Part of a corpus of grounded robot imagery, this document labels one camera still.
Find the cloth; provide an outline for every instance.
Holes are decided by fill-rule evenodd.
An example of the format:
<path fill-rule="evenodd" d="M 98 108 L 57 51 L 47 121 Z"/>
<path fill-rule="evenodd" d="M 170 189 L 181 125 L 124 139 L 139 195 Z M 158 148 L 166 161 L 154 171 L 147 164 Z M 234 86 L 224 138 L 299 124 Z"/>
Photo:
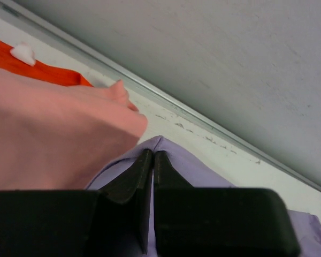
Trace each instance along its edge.
<path fill-rule="evenodd" d="M 122 81 L 62 87 L 0 69 L 0 190 L 84 188 L 146 125 Z"/>
<path fill-rule="evenodd" d="M 33 79 L 62 85 L 62 86 L 89 86 L 92 85 L 78 72 L 52 67 L 36 61 L 34 66 L 29 66 L 13 57 L 10 50 L 13 47 L 0 41 L 0 68 L 12 73 Z"/>
<path fill-rule="evenodd" d="M 190 152 L 179 145 L 158 136 L 136 146 L 123 156 L 106 165 L 87 186 L 89 190 L 97 190 L 106 185 L 128 169 L 144 149 L 153 152 L 166 151 L 172 166 L 194 187 L 234 187 L 226 179 L 205 166 Z M 153 197 L 149 223 L 149 257 L 157 257 L 154 231 Z M 301 257 L 321 257 L 321 224 L 315 215 L 289 211 L 289 215 L 300 242 Z"/>

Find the lavender cloth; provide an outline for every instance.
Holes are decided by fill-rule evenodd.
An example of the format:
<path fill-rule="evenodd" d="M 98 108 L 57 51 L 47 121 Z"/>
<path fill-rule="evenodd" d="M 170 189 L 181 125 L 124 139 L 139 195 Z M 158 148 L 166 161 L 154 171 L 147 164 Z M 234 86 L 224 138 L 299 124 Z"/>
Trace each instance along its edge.
<path fill-rule="evenodd" d="M 91 181 L 87 189 L 99 189 L 118 177 L 132 165 L 144 149 L 151 149 L 154 153 L 166 151 L 173 167 L 195 187 L 234 187 L 233 184 L 209 169 L 194 155 L 174 142 L 158 136 L 141 143 L 120 158 L 106 165 Z M 157 257 L 153 207 L 153 197 L 151 197 L 149 249 L 147 256 Z M 292 210 L 289 211 L 289 215 L 301 245 L 301 257 L 321 257 L 321 224 L 318 218 L 315 215 Z"/>

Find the metal edge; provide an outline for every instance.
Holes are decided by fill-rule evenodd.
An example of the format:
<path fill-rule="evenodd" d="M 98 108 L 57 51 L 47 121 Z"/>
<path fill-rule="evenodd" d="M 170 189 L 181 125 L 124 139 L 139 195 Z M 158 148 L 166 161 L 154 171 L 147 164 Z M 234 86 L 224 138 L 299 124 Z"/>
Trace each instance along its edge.
<path fill-rule="evenodd" d="M 22 7 L 21 5 L 15 3 L 12 0 L 0 0 L 0 3 L 3 4 L 2 7 L 7 9 L 11 9 L 14 12 L 18 12 L 24 18 L 30 20 L 31 22 L 41 26 L 42 28 L 48 30 L 53 35 L 61 38 L 62 40 L 66 41 L 70 45 L 75 46 L 79 50 L 88 54 L 91 58 L 96 59 L 97 61 L 101 62 L 102 64 L 108 66 L 109 68 L 113 69 L 117 73 L 122 74 L 124 77 L 131 79 L 133 82 L 140 85 L 144 90 L 148 91 L 151 94 L 155 94 L 158 96 L 162 101 L 167 103 L 167 106 L 171 111 L 176 113 L 181 113 L 185 119 L 188 121 L 199 125 L 203 129 L 226 139 L 228 142 L 242 148 L 243 150 L 247 151 L 248 153 L 254 155 L 255 157 L 259 158 L 260 160 L 267 162 L 268 164 L 276 167 L 277 169 L 287 173 L 288 175 L 296 178 L 297 180 L 309 185 L 310 187 L 318 190 L 321 192 L 321 186 L 316 184 L 315 182 L 311 181 L 310 179 L 306 178 L 305 176 L 299 174 L 297 171 L 289 168 L 288 166 L 284 165 L 283 163 L 277 161 L 275 158 L 269 156 L 268 154 L 264 153 L 263 151 L 259 150 L 255 146 L 251 145 L 250 143 L 246 142 L 245 140 L 239 138 L 237 135 L 233 134 L 232 132 L 228 131 L 227 129 L 223 128 L 222 126 L 218 125 L 217 123 L 213 122 L 212 120 L 208 119 L 204 115 L 200 114 L 199 112 L 193 110 L 189 106 L 185 105 L 184 103 L 176 100 L 175 98 L 171 97 L 167 93 L 163 92 L 162 90 L 158 89 L 151 83 L 143 80 L 142 78 L 138 77 L 131 71 L 125 69 L 124 67 L 120 66 L 119 64 L 115 63 L 111 59 L 107 58 L 103 54 L 97 52 L 96 50 L 92 49 L 91 47 L 87 46 L 86 44 L 82 43 L 81 41 L 77 40 L 76 38 L 70 36 L 69 34 L 65 33 L 61 29 L 57 28 L 56 26 L 52 25 L 51 23 L 47 22 L 46 20 L 40 18 L 39 16 L 35 15 L 34 13 L 30 12 L 26 8 Z"/>

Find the folded fabric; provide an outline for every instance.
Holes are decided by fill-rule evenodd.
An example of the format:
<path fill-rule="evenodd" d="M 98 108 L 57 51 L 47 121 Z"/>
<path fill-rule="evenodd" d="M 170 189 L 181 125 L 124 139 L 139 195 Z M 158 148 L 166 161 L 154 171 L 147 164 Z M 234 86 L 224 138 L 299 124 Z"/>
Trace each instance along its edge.
<path fill-rule="evenodd" d="M 29 66 L 13 57 L 10 53 L 11 46 L 0 41 L 0 68 L 18 75 L 39 79 L 62 86 L 92 85 L 78 72 L 52 67 L 36 61 L 34 66 Z"/>
<path fill-rule="evenodd" d="M 122 81 L 61 87 L 0 69 L 0 190 L 84 188 L 146 125 Z"/>
<path fill-rule="evenodd" d="M 158 136 L 136 146 L 123 156 L 112 161 L 90 182 L 87 189 L 97 190 L 128 169 L 144 149 L 153 152 L 166 151 L 172 166 L 195 187 L 234 187 L 233 184 L 205 166 L 194 155 L 179 145 Z M 154 231 L 153 197 L 149 223 L 149 257 L 157 257 Z M 321 257 L 321 224 L 315 215 L 289 211 L 293 227 L 300 242 L 301 257 Z"/>

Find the pink cloth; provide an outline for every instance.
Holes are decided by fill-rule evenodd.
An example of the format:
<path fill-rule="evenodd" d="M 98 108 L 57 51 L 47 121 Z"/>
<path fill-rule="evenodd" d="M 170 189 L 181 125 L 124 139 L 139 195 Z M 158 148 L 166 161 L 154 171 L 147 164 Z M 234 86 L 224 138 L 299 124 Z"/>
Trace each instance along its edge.
<path fill-rule="evenodd" d="M 146 125 L 122 81 L 63 87 L 0 69 L 0 190 L 84 188 Z"/>

